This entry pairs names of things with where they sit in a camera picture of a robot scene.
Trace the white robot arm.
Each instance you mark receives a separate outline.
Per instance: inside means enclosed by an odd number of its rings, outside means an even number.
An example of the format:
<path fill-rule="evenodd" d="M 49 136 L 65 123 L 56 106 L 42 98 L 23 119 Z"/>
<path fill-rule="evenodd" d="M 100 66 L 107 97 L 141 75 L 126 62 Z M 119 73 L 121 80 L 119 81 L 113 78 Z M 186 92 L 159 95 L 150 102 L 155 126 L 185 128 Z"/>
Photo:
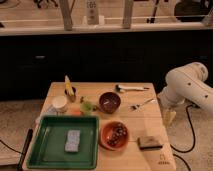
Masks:
<path fill-rule="evenodd" d="M 172 123 L 176 116 L 175 107 L 185 100 L 213 114 L 213 88 L 205 84 L 207 78 L 208 69 L 200 62 L 174 68 L 166 74 L 166 86 L 157 95 L 165 126 Z"/>

